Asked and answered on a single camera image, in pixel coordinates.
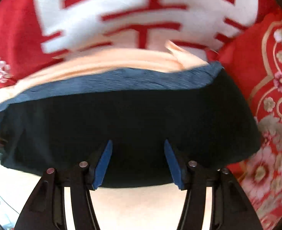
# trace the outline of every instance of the red pillow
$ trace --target red pillow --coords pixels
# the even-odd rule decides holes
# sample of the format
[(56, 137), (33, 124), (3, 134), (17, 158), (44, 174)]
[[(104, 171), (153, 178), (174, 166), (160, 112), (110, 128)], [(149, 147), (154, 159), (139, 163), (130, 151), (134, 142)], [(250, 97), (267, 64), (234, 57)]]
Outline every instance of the red pillow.
[(260, 150), (229, 168), (252, 202), (264, 229), (282, 217), (282, 11), (268, 14), (210, 60), (222, 63), (246, 98), (263, 141)]

